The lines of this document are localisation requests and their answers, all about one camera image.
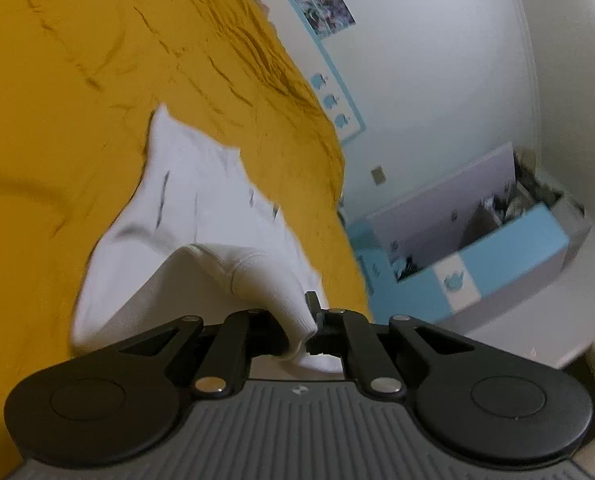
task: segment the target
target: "mattress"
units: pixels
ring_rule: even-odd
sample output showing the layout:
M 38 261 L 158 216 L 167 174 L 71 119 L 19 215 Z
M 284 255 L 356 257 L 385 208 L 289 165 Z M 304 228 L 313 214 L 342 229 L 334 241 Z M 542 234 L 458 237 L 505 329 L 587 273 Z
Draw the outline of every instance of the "mattress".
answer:
M 151 113 L 241 149 L 331 306 L 367 313 L 332 124 L 252 0 L 0 0 L 0 478 L 10 389 L 69 359 L 87 259 L 129 201 Z

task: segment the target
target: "storage box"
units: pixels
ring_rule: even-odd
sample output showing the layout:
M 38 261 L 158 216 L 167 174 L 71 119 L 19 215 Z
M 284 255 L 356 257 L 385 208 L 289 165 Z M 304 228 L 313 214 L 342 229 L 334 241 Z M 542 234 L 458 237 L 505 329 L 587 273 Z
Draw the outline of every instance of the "storage box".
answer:
M 557 277 L 569 237 L 544 205 L 463 246 L 482 199 L 514 180 L 506 145 L 348 227 L 375 322 L 408 314 L 466 333 Z M 398 282 L 391 262 L 410 254 L 423 269 Z

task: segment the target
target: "yellow blanket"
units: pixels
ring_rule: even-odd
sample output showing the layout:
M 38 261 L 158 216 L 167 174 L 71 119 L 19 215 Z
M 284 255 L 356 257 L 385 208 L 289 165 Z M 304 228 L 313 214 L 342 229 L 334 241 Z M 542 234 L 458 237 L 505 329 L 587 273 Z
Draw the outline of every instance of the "yellow blanket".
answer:
M 252 0 L 0 0 L 0 477 L 20 460 L 4 399 L 70 357 L 87 257 L 139 182 L 159 102 L 241 148 L 331 305 L 367 312 L 333 127 Z

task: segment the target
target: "silver screw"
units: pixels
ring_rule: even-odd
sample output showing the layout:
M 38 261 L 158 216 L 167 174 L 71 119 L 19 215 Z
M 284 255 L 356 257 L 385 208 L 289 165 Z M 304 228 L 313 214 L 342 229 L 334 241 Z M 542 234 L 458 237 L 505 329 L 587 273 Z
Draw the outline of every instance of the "silver screw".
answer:
M 378 377 L 371 381 L 371 389 L 381 394 L 396 394 L 402 389 L 402 383 L 392 377 Z
M 205 394 L 216 394 L 226 388 L 226 381 L 222 377 L 207 376 L 195 381 L 195 389 Z

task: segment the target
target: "yellow bed sheet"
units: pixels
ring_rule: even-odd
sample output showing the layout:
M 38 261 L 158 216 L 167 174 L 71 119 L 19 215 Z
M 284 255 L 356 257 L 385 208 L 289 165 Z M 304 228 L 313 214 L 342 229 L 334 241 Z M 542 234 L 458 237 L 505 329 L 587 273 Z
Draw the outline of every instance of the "yellow bed sheet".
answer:
M 0 0 L 0 477 L 20 460 L 6 395 L 70 357 L 87 258 L 139 182 L 159 102 L 241 148 L 331 305 L 367 313 L 335 132 L 252 0 Z

